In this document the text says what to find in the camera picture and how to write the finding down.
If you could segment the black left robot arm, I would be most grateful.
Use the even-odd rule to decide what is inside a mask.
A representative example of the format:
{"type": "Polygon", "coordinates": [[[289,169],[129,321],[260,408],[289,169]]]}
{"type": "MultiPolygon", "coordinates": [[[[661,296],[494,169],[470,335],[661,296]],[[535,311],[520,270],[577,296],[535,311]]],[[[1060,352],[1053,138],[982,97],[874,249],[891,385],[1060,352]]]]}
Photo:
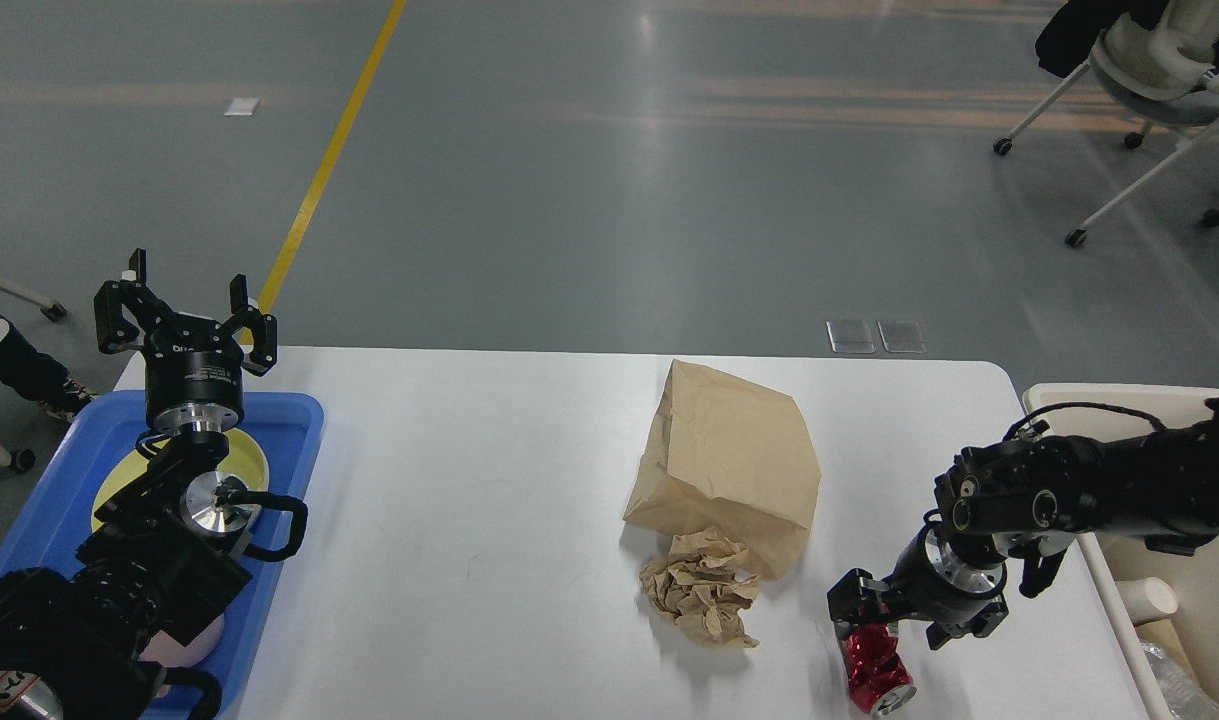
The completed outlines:
{"type": "Polygon", "coordinates": [[[245,418],[244,374],[277,361],[275,316],[230,279],[230,316],[179,313],[147,288],[146,251],[94,296],[98,346],[141,352],[146,470],[94,509],[73,577],[26,568],[0,577],[0,719],[138,719],[169,687],[197,690],[193,719],[219,715],[219,679],[143,659],[167,634],[189,642],[236,601],[243,559],[282,562],[306,537],[302,499],[221,471],[245,418]]]}

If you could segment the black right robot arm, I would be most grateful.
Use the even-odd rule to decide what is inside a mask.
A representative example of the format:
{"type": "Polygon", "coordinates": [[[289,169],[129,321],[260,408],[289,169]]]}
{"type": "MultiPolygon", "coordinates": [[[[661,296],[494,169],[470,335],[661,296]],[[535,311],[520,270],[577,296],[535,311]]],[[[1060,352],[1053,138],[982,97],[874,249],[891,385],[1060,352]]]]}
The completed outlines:
{"type": "Polygon", "coordinates": [[[829,588],[837,641],[906,619],[926,624],[933,651],[989,637],[1008,614],[1006,562],[1022,560],[1020,593],[1037,597],[1079,534],[1193,556],[1219,537],[1219,395],[1207,406],[1203,422],[1170,429],[1147,415],[1148,434],[1111,442],[1052,436],[1030,411],[1001,442],[962,448],[894,571],[855,568],[829,588]]]}

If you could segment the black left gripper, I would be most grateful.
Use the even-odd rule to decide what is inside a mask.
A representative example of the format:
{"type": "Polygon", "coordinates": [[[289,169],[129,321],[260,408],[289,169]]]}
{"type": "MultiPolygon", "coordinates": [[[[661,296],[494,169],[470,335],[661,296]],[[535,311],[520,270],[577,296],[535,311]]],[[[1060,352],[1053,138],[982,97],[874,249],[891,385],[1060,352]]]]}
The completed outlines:
{"type": "Polygon", "coordinates": [[[247,278],[229,283],[230,316],[211,331],[212,348],[180,346],[180,316],[147,288],[147,252],[94,295],[94,337],[102,355],[144,351],[146,420],[174,436],[188,423],[229,430],[245,418],[243,370],[269,374],[277,363],[277,319],[249,298],[247,278]]]}

